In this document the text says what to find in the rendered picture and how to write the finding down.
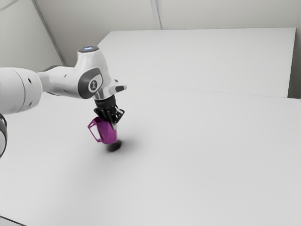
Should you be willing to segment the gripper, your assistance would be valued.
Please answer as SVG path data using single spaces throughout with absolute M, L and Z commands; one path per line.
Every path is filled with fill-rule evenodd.
M 103 120 L 111 123 L 114 130 L 117 130 L 117 123 L 120 121 L 125 111 L 116 105 L 114 95 L 104 100 L 95 100 L 96 108 L 94 112 Z

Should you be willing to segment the purple faceted mug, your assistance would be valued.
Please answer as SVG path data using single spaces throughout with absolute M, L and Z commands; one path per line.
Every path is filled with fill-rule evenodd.
M 87 128 L 97 142 L 109 145 L 117 141 L 117 130 L 112 127 L 110 122 L 104 121 L 100 117 L 95 117 Z

